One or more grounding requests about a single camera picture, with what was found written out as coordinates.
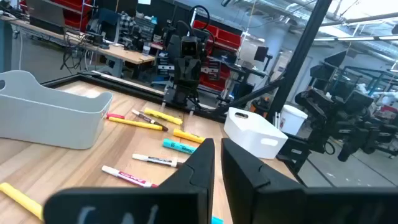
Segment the person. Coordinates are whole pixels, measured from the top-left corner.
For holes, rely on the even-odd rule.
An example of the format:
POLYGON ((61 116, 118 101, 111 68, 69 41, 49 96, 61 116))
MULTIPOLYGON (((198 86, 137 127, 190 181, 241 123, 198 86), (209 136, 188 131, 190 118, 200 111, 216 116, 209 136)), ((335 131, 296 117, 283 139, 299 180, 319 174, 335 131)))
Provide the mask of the person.
POLYGON ((120 44, 128 45, 128 39, 132 40, 134 36, 141 37, 141 28, 136 24, 133 17, 126 12, 120 13, 119 20, 119 40, 120 44))

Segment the wooden workbench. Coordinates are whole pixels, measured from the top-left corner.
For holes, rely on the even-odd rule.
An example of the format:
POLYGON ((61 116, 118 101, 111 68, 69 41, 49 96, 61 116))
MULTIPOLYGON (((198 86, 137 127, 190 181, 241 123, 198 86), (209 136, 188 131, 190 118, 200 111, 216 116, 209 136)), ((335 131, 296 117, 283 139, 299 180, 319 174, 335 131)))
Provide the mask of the wooden workbench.
POLYGON ((81 43, 81 41, 83 40, 83 35, 75 35, 70 32, 66 32, 65 34, 57 34, 49 30, 32 26, 27 21, 23 21, 20 19, 14 19, 7 16, 0 16, 0 21, 10 22, 12 25, 21 27, 33 34, 37 34, 41 38, 48 37, 50 40, 59 40, 63 44, 71 43, 73 45, 79 45, 79 47, 90 50, 97 54, 106 55, 109 58, 111 58, 112 61, 115 62, 114 69, 116 71, 113 72, 114 76, 116 75, 120 76, 121 72, 118 72, 117 65, 120 65, 123 62, 130 62, 136 65, 140 65, 142 63, 153 62, 155 60, 153 56, 144 55, 140 52, 124 50, 122 46, 115 46, 111 44, 109 46, 109 49, 102 49, 87 42, 81 43))

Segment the white plastic bin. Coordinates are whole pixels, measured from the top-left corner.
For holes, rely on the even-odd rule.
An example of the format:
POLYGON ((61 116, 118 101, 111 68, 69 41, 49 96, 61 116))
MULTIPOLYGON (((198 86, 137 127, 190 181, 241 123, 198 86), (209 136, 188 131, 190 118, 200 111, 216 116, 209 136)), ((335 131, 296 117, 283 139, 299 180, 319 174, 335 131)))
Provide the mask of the white plastic bin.
POLYGON ((228 137, 252 155, 275 159, 288 137, 262 116, 230 107, 224 131, 228 137))

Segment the teal highlighter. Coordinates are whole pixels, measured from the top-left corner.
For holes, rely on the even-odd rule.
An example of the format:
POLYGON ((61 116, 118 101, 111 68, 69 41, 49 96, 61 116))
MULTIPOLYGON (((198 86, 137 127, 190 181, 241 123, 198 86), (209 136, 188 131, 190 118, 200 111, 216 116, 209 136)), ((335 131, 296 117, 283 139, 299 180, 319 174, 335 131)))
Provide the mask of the teal highlighter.
POLYGON ((184 152, 186 154, 193 154, 196 151, 196 147, 189 146, 186 144, 179 143, 170 139, 164 139, 162 143, 163 147, 174 149, 176 151, 184 152))

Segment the shelf with red bins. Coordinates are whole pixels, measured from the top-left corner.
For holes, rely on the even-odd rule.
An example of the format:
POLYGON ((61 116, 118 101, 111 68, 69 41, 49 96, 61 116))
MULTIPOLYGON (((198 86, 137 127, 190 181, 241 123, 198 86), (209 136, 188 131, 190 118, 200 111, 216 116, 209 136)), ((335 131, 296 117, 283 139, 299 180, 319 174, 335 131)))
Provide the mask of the shelf with red bins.
POLYGON ((229 65, 234 65, 237 59, 241 36, 210 24, 206 26, 204 35, 208 39, 205 44, 207 59, 203 65, 217 68, 218 72, 215 75, 202 72, 200 84, 215 91, 222 91, 231 73, 229 65))

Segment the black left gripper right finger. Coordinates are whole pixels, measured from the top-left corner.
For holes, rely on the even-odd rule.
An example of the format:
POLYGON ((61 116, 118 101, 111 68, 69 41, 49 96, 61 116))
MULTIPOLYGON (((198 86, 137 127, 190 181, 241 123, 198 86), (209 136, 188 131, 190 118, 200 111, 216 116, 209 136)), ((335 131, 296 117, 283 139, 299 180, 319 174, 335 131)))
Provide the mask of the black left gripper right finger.
POLYGON ((398 224, 397 187, 306 187, 228 138, 221 164, 234 224, 398 224))

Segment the red whiteboard marker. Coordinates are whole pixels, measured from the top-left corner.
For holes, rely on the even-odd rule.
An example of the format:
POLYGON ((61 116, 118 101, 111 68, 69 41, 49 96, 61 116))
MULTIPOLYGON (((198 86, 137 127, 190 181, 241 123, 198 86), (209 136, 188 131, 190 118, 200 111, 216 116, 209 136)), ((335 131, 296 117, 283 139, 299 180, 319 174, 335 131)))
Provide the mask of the red whiteboard marker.
POLYGON ((109 166, 102 166, 101 170, 107 174, 113 175, 117 178, 123 179, 127 182, 130 182, 134 185, 138 185, 140 187, 145 187, 145 188, 154 188, 158 187, 158 185, 153 184, 149 181, 146 181, 144 179, 140 179, 137 177, 134 177, 131 174, 125 173, 123 171, 117 170, 115 168, 109 167, 109 166))

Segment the small monitor on stand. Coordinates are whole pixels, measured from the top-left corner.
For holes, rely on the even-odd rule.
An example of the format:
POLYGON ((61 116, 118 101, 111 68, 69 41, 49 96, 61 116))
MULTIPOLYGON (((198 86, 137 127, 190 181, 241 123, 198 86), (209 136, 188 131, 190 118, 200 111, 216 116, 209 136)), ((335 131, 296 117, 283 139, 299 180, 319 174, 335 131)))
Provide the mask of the small monitor on stand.
POLYGON ((259 70, 266 72, 267 68, 274 57, 269 54, 269 48, 258 46, 254 55, 254 65, 259 70))

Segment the brown whiteboard marker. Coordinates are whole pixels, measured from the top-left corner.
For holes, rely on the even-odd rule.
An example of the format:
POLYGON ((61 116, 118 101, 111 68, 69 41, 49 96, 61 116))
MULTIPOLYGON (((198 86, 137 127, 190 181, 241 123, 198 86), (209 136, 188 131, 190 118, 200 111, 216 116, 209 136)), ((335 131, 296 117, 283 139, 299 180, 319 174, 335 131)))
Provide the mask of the brown whiteboard marker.
POLYGON ((167 132, 167 131, 169 130, 169 129, 168 129, 166 126, 164 126, 163 124, 160 124, 160 123, 157 122, 156 120, 154 120, 154 119, 152 119, 152 118, 146 116, 145 114, 143 114, 143 113, 141 113, 141 112, 139 112, 139 111, 137 111, 137 110, 131 110, 131 112, 132 112, 133 114, 135 114, 136 116, 140 117, 141 119, 147 121, 147 122, 150 123, 150 124, 155 124, 155 125, 161 126, 161 127, 162 127, 162 130, 165 131, 165 132, 167 132))

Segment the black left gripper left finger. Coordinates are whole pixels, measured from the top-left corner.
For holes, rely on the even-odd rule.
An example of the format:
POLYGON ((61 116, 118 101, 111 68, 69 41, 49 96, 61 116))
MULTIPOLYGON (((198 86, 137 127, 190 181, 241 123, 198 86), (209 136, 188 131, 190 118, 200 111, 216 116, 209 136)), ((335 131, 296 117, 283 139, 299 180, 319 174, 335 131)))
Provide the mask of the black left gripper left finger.
POLYGON ((158 187, 79 187, 45 203, 45 224, 211 224, 215 144, 205 139, 158 187))

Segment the black whiteboard marker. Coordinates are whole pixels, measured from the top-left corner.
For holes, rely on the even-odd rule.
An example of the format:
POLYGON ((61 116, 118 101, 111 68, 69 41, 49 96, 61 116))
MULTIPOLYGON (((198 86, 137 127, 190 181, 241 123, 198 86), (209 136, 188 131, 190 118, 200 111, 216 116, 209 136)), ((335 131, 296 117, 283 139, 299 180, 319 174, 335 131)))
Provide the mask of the black whiteboard marker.
POLYGON ((175 167, 179 168, 183 166, 182 162, 179 162, 178 160, 169 160, 169 159, 162 159, 158 157, 151 157, 151 156, 145 156, 141 154, 133 154, 132 158, 135 160, 139 161, 145 161, 145 162, 150 162, 154 164, 162 164, 163 166, 169 166, 169 167, 175 167))

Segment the red storage bins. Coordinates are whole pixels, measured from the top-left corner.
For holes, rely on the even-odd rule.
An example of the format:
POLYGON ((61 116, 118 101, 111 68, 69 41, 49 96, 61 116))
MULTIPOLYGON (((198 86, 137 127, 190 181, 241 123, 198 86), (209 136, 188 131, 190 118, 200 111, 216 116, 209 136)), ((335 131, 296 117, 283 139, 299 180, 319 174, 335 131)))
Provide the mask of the red storage bins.
POLYGON ((30 22, 47 22, 84 32, 95 2, 96 0, 20 0, 19 5, 30 15, 30 22))

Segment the thin yellow highlighter pen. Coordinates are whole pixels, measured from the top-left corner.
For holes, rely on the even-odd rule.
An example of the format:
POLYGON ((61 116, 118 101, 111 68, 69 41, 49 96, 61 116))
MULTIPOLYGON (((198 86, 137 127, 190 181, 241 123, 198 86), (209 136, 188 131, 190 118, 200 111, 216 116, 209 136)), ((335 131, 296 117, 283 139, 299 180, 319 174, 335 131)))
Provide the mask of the thin yellow highlighter pen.
POLYGON ((32 200, 27 195, 23 194, 21 191, 15 189, 11 184, 6 182, 0 184, 0 191, 24 207, 30 213, 35 215, 40 221, 44 221, 43 208, 41 204, 32 200))
POLYGON ((109 117, 108 120, 114 121, 117 123, 122 123, 122 124, 128 124, 132 126, 138 126, 142 128, 148 128, 148 129, 154 129, 154 130, 163 130, 163 128, 159 125, 156 124, 150 124, 150 123, 143 123, 143 122, 138 122, 138 121, 131 121, 128 119, 121 119, 121 118, 115 118, 115 117, 109 117))

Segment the grey plastic bin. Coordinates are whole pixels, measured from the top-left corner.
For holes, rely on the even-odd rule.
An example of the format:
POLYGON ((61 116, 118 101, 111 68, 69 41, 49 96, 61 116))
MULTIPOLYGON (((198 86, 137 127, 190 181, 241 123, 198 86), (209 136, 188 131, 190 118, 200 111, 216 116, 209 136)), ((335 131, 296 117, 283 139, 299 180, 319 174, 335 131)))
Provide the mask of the grey plastic bin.
POLYGON ((113 99, 47 88, 23 70, 0 73, 0 138, 70 149, 91 148, 103 130, 113 99))

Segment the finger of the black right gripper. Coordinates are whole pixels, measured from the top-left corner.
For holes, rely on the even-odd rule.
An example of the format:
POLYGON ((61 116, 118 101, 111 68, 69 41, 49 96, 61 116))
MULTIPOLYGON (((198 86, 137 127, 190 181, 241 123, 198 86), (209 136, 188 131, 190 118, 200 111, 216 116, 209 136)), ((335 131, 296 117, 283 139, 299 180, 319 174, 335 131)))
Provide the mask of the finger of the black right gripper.
POLYGON ((174 85, 175 85, 175 89, 188 88, 185 77, 178 75, 178 74, 175 74, 175 76, 174 76, 174 85))
POLYGON ((191 90, 196 90, 199 83, 200 83, 200 74, 192 75, 188 80, 187 80, 187 86, 191 90))

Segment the white plastic bucket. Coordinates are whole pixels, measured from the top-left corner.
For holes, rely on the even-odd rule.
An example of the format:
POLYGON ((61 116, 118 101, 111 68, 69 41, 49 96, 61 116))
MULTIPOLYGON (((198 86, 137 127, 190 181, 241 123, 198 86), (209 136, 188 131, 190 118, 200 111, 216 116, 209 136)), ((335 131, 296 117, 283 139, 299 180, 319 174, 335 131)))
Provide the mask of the white plastic bucket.
POLYGON ((284 133, 296 135, 308 118, 308 114, 294 106, 284 105, 280 112, 280 130, 284 133))

